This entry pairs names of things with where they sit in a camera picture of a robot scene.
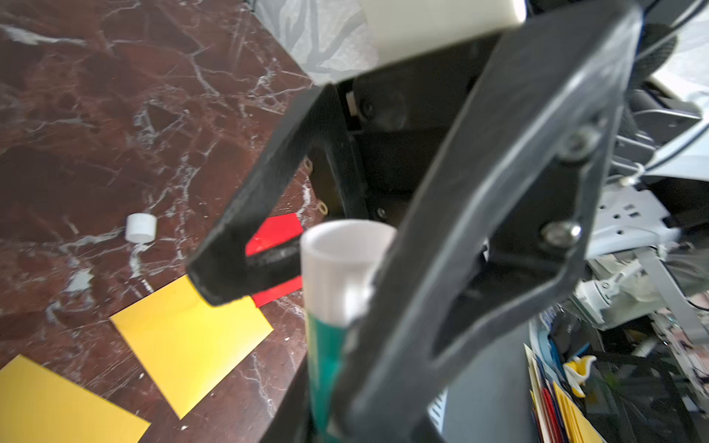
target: white cylinder cap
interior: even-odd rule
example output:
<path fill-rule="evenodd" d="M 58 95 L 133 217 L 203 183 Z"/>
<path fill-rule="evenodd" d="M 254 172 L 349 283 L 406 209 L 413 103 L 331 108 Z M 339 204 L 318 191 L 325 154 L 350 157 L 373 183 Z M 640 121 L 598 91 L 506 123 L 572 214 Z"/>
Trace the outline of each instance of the white cylinder cap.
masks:
<path fill-rule="evenodd" d="M 321 223 L 301 236 L 306 310 L 331 326 L 347 327 L 367 311 L 372 277 L 396 236 L 370 220 Z"/>
<path fill-rule="evenodd" d="M 125 222 L 125 239 L 131 243 L 150 243 L 155 240 L 157 218 L 151 214 L 130 214 Z"/>

